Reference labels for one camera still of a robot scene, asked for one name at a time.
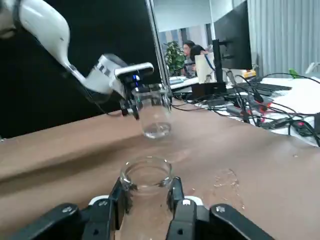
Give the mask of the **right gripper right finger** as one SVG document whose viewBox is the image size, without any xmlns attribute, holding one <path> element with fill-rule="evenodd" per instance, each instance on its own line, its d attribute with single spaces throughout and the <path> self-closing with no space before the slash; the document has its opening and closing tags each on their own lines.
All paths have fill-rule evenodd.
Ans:
<svg viewBox="0 0 320 240">
<path fill-rule="evenodd" d="M 273 237 L 226 203 L 207 209 L 202 200 L 185 196 L 181 178 L 171 182 L 167 205 L 173 213 L 167 240 L 272 240 Z"/>
</svg>

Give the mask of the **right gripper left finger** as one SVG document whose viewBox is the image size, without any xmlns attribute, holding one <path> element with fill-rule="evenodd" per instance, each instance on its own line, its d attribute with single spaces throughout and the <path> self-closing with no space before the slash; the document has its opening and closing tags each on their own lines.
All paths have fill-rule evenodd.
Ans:
<svg viewBox="0 0 320 240">
<path fill-rule="evenodd" d="M 22 240 L 113 240 L 127 208 L 118 178 L 108 196 L 97 196 L 86 208 L 62 203 L 21 229 Z"/>
</svg>

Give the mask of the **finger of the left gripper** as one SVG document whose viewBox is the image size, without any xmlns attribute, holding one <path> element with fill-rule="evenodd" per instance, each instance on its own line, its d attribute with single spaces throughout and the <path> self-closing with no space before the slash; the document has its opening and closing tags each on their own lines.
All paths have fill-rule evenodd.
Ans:
<svg viewBox="0 0 320 240">
<path fill-rule="evenodd" d="M 138 109 L 131 99 L 121 99 L 119 104 L 121 108 L 121 114 L 123 117 L 127 117 L 130 115 L 133 116 L 136 120 L 140 119 Z"/>
</svg>

